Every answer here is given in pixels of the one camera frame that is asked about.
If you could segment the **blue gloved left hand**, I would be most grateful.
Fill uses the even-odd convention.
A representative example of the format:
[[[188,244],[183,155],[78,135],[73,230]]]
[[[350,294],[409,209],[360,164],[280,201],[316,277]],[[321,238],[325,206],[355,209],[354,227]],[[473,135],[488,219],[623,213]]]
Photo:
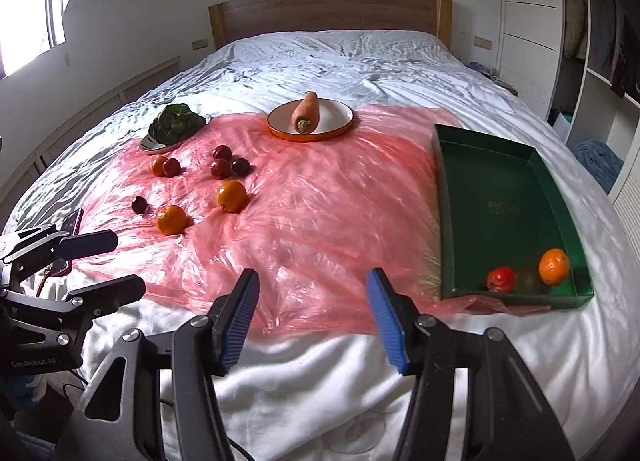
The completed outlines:
[[[43,374],[10,377],[1,375],[1,411],[6,415],[35,408],[47,390],[47,377]]]

